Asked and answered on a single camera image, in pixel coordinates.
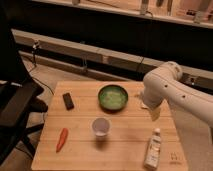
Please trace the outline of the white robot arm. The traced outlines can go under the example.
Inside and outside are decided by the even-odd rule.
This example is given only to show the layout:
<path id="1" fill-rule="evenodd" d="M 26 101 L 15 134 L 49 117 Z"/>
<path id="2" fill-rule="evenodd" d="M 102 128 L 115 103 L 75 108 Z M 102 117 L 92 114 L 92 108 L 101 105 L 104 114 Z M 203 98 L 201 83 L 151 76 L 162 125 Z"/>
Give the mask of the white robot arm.
<path id="1" fill-rule="evenodd" d="M 213 127 L 213 95 L 182 84 L 182 75 L 182 68 L 173 61 L 148 72 L 143 79 L 143 103 L 153 111 L 164 99 L 172 101 Z"/>

